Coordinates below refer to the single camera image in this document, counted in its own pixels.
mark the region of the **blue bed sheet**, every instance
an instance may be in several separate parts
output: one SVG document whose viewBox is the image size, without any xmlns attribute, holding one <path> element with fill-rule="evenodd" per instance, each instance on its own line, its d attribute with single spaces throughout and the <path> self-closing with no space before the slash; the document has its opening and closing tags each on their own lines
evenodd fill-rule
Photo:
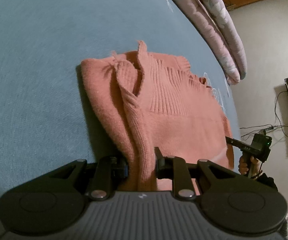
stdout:
<svg viewBox="0 0 288 240">
<path fill-rule="evenodd" d="M 0 196 L 77 158 L 116 151 L 87 100 L 79 63 L 135 50 L 136 40 L 183 55 L 193 73 L 208 76 L 239 138 L 223 71 L 171 0 L 0 0 Z"/>
</svg>

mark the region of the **human hand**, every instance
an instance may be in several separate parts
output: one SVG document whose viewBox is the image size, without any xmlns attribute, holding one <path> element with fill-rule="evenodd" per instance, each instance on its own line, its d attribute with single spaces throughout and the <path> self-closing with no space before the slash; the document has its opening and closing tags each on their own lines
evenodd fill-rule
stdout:
<svg viewBox="0 0 288 240">
<path fill-rule="evenodd" d="M 261 162 L 258 159 L 254 158 L 253 156 L 250 157 L 250 161 L 254 165 L 254 168 L 253 168 L 252 174 L 251 174 L 251 177 L 253 177 L 259 173 Z M 248 171 L 247 163 L 245 162 L 243 156 L 241 156 L 239 159 L 238 168 L 239 168 L 238 171 L 241 175 L 245 175 Z"/>
</svg>

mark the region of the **beige wall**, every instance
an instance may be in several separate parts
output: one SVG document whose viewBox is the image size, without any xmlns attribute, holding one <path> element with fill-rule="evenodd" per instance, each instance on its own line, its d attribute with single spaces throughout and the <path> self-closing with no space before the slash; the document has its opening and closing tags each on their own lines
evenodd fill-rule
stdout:
<svg viewBox="0 0 288 240">
<path fill-rule="evenodd" d="M 288 77 L 288 0 L 260 1 L 233 10 L 230 15 L 248 61 L 246 79 L 232 87 L 239 125 L 275 124 L 274 101 L 278 92 L 286 90 L 284 78 Z M 277 113 L 288 124 L 286 93 L 278 99 Z M 272 150 L 263 170 L 275 179 L 288 201 L 288 138 L 280 130 L 269 135 L 273 137 Z"/>
</svg>

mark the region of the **folded sweater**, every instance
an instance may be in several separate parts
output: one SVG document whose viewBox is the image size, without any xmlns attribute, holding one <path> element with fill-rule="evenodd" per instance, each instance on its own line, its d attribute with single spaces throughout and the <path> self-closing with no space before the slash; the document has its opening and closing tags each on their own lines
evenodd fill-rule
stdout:
<svg viewBox="0 0 288 240">
<path fill-rule="evenodd" d="M 129 176 L 120 190 L 171 189 L 156 181 L 154 147 L 187 163 L 199 159 L 234 167 L 229 121 L 204 78 L 184 57 L 138 51 L 81 63 L 84 87 L 108 135 L 125 155 Z"/>
</svg>

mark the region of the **black sleeve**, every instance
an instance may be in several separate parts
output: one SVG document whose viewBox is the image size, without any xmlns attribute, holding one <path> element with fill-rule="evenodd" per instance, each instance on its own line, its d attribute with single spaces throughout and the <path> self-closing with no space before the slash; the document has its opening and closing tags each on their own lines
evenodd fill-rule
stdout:
<svg viewBox="0 0 288 240">
<path fill-rule="evenodd" d="M 274 182 L 274 179 L 272 177 L 267 177 L 266 173 L 263 173 L 261 176 L 259 176 L 257 181 L 269 187 L 272 187 L 278 191 L 278 188 Z"/>
</svg>

